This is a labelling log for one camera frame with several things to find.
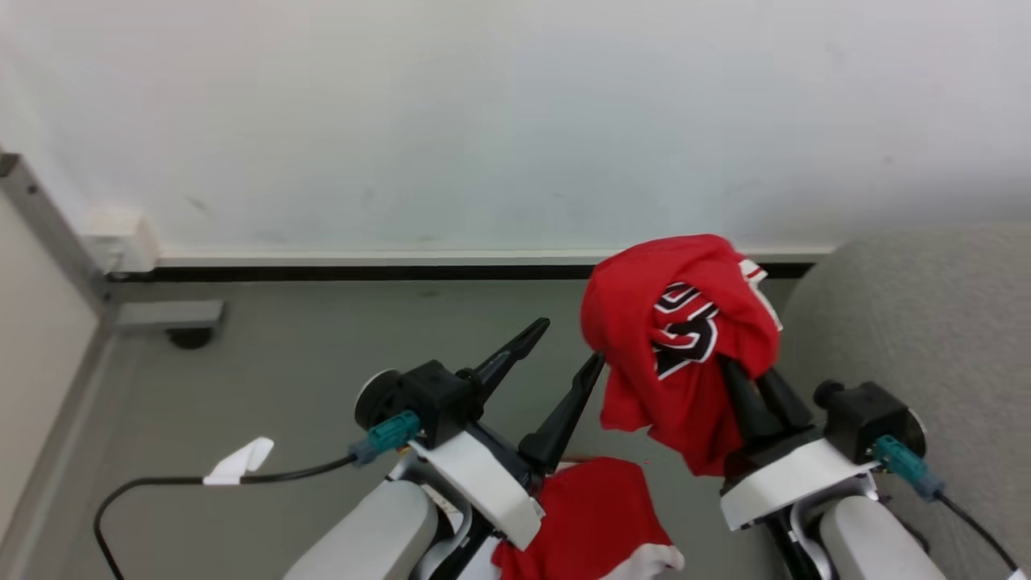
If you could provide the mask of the red jersey black white print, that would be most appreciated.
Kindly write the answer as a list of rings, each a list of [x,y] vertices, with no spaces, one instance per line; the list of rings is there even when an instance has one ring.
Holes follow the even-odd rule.
[[[656,239],[598,264],[581,327],[609,366],[601,425],[647,429],[695,476],[721,477],[743,438],[718,361],[757,379],[778,355],[783,326],[761,291],[766,276],[713,234]]]

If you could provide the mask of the red garment white trim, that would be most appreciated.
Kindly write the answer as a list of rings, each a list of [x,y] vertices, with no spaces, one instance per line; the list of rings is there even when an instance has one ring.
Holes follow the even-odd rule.
[[[636,463],[572,463],[544,481],[538,503],[544,518],[530,545],[494,549],[499,580],[657,580],[685,568]]]

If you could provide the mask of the white black baseboard strip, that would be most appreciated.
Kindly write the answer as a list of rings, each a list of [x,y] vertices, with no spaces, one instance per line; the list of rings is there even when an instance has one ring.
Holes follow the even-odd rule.
[[[159,253],[149,271],[114,269],[115,283],[221,284],[336,280],[586,280],[616,249],[417,252]]]

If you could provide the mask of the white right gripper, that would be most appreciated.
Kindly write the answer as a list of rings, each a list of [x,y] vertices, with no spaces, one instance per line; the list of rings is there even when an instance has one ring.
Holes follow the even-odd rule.
[[[738,361],[719,356],[719,370],[743,441],[743,448],[724,459],[719,492],[730,531],[758,524],[819,494],[851,491],[879,498],[873,463],[850,460],[822,427],[811,427],[813,413],[776,368],[753,379]],[[796,433],[777,437],[784,430]]]

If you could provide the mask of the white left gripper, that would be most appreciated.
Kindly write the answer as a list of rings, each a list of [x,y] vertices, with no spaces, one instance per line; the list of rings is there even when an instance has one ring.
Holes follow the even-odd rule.
[[[551,320],[538,318],[520,331],[478,367],[462,368],[458,378],[474,387],[476,397],[491,397],[516,364],[526,359],[548,330]],[[570,389],[535,432],[519,443],[519,453],[541,473],[552,473],[577,429],[607,360],[596,351],[583,363]],[[500,532],[519,551],[525,551],[537,537],[545,511],[526,491],[494,453],[478,438],[461,432],[431,449],[415,438],[409,441],[415,454],[410,470],[423,486],[432,488],[432,498],[443,499],[461,512],[461,526],[443,543],[442,552],[472,547],[474,518],[480,518],[486,534]]]

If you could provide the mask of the white wall outlet box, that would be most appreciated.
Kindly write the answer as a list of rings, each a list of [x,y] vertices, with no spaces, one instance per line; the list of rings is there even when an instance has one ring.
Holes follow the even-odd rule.
[[[159,241],[143,213],[100,209],[81,229],[85,252],[104,274],[147,274],[159,262]]]

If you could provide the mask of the grey metal frame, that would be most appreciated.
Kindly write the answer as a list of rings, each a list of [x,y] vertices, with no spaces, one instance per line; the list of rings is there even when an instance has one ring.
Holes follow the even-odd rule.
[[[0,150],[0,194],[42,242],[104,328],[117,333],[165,333],[170,328],[222,327],[227,309],[222,300],[125,301],[114,284],[85,252],[81,234],[56,208],[47,189],[20,153]]]

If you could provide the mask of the grey fabric sofa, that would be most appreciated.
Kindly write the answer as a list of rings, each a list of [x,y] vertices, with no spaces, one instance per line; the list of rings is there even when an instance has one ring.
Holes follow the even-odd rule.
[[[778,371],[803,399],[835,379],[908,404],[949,498],[1031,580],[1031,223],[849,242],[780,319]]]

